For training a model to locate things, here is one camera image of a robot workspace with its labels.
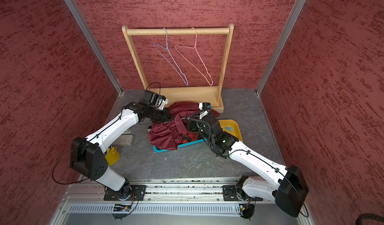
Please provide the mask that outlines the maroon satin shirt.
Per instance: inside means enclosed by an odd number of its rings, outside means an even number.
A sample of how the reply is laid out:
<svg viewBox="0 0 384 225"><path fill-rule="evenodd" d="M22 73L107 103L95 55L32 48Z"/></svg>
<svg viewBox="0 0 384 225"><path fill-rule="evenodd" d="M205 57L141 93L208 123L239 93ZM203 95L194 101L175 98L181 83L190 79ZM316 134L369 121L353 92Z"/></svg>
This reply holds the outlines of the maroon satin shirt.
<svg viewBox="0 0 384 225"><path fill-rule="evenodd" d="M179 102L168 108L174 119L161 124L153 123L148 137L151 144L158 149L177 150L180 145L180 134L188 131L186 118L200 110L199 104Z"/></svg>

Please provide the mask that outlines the blue wire hanger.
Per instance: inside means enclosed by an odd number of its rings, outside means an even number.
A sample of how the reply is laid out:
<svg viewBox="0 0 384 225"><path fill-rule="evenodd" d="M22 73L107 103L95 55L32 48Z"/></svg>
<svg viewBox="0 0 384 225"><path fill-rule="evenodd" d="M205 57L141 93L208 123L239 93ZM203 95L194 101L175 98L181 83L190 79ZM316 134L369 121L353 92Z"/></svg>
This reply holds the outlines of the blue wire hanger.
<svg viewBox="0 0 384 225"><path fill-rule="evenodd" d="M166 62L171 65L171 67L176 71L178 76L182 79L183 83L188 86L189 81L185 73L182 71L178 63L176 62L174 56L172 55L169 43L168 43L168 32L166 28L163 28L165 34L166 34L166 43L165 46L162 46L161 44L154 42L154 48L156 51L166 60Z"/></svg>

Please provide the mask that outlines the pink wire hanger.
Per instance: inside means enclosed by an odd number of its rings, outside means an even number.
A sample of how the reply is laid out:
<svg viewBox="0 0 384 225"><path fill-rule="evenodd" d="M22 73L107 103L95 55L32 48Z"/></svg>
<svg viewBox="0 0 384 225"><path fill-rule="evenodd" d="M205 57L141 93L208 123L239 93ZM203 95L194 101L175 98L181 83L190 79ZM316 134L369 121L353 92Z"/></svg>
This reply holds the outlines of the pink wire hanger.
<svg viewBox="0 0 384 225"><path fill-rule="evenodd" d="M198 33L195 28L192 28L195 33L195 40L192 45L175 45L176 52L199 73L209 86L214 85L213 77L209 71L208 66L203 60L198 51Z"/></svg>

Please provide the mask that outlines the red black plaid shirt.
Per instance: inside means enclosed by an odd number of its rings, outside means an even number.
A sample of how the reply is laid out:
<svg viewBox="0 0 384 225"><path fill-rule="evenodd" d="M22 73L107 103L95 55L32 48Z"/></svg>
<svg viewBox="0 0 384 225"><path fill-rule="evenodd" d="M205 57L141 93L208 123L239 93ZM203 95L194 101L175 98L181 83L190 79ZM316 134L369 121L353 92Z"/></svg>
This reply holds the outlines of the red black plaid shirt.
<svg viewBox="0 0 384 225"><path fill-rule="evenodd" d="M187 144L199 140L199 133L185 131L180 134L180 145Z"/></svg>

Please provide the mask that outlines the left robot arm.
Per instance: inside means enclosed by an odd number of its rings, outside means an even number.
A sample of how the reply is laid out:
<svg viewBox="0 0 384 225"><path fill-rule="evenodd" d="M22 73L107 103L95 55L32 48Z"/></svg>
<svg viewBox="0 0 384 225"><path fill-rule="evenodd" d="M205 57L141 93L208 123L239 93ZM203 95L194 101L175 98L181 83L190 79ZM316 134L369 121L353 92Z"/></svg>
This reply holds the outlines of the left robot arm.
<svg viewBox="0 0 384 225"><path fill-rule="evenodd" d="M154 123L171 121L173 117L166 107L168 103L165 96L145 90L139 102L122 107L121 112L102 128L86 138L73 140L70 168L105 186L118 200L130 199L134 194L129 180L110 167L105 153L120 135L146 118Z"/></svg>

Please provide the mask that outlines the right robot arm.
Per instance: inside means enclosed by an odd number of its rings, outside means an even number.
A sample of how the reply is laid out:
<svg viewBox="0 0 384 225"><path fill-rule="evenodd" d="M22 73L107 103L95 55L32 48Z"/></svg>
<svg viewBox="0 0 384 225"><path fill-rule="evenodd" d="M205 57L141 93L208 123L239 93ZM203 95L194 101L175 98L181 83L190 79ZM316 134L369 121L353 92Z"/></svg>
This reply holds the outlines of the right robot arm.
<svg viewBox="0 0 384 225"><path fill-rule="evenodd" d="M239 138L224 131L215 116L208 112L190 115L186 120L216 156L243 164L267 182L266 186L261 186L251 177L241 178L237 187L240 196L274 201L283 212L294 218L306 209L309 187L297 166L286 167L253 151Z"/></svg>

